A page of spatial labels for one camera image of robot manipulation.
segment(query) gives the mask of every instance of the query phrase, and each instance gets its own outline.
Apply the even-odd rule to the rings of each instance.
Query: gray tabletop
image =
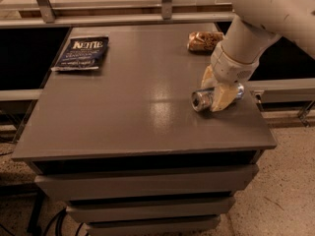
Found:
[[[73,29],[108,34],[98,71],[52,73],[15,160],[274,148],[249,93],[225,111],[194,112],[209,55],[187,51],[188,33],[213,24]]]

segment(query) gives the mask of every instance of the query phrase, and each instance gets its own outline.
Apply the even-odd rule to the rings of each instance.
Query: black packet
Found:
[[[82,36],[70,39],[70,43],[51,71],[95,70],[102,63],[107,49],[108,36]]]

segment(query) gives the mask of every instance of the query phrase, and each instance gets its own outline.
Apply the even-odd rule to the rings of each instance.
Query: floor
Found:
[[[236,204],[221,216],[216,230],[163,234],[164,236],[265,236],[314,235],[315,230],[315,116],[309,116],[312,127],[305,128],[294,113],[264,113],[278,141],[273,150],[260,158],[259,173],[247,189],[236,193]],[[4,125],[0,137],[10,139],[13,126]],[[0,144],[0,184],[29,183],[34,174],[23,163],[13,162],[10,153],[15,145]],[[27,235],[35,195],[2,197],[0,202],[0,235]],[[45,199],[38,225],[42,230],[65,205]],[[1,225],[12,234],[5,232]],[[79,224],[66,216],[63,235],[75,235]],[[54,236],[54,225],[48,231]],[[79,235],[85,235],[82,228]]]

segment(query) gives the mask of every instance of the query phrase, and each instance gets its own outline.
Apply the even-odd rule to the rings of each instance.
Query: gray drawer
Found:
[[[209,230],[216,228],[219,222],[219,216],[110,222],[90,225],[87,231],[91,236],[144,235],[164,232]]]
[[[256,164],[37,176],[35,183],[53,200],[75,201],[243,190]]]
[[[77,222],[102,222],[167,217],[217,215],[227,213],[235,198],[206,198],[133,202],[89,206],[69,206],[67,212]]]

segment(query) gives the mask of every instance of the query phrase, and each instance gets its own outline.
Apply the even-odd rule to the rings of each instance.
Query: desk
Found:
[[[209,55],[188,33],[214,24],[73,29],[105,33],[98,71],[53,73],[13,153],[92,236],[217,226],[276,142],[249,93],[194,112]]]

